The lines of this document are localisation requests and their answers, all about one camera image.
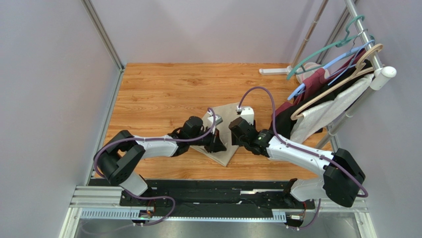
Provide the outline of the beige linen napkin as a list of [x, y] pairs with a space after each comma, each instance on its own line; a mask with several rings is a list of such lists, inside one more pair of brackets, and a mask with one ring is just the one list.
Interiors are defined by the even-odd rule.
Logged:
[[216, 126], [216, 129], [219, 130], [219, 138], [226, 147], [226, 151], [208, 153], [204, 146], [191, 146], [194, 150], [213, 159], [224, 167], [228, 165], [229, 161], [239, 148], [237, 145], [232, 145], [231, 130], [229, 129], [229, 124], [239, 116], [236, 111], [238, 104], [239, 103], [237, 102], [212, 108], [213, 111], [222, 118], [222, 122]]

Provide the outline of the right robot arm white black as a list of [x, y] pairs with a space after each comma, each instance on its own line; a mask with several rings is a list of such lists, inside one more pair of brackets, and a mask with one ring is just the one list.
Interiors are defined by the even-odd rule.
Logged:
[[271, 161], [287, 161], [317, 175], [314, 179], [292, 180], [287, 192], [299, 201], [329, 198], [340, 206], [350, 208], [357, 197], [368, 196], [362, 186], [366, 176], [345, 149], [332, 152], [308, 147], [271, 130], [257, 131], [241, 117], [232, 121], [229, 129], [234, 142], [254, 155], [265, 156]]

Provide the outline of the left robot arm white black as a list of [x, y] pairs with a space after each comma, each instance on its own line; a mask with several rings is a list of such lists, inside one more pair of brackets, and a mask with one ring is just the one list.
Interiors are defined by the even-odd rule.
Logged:
[[182, 127], [161, 137], [139, 137], [122, 130], [96, 153], [94, 169], [110, 185], [141, 196], [149, 188], [134, 171], [142, 159], [180, 156], [191, 146], [203, 146], [208, 153], [226, 151], [216, 128], [222, 121], [221, 116], [212, 115], [208, 117], [210, 124], [204, 126], [201, 118], [192, 116]]

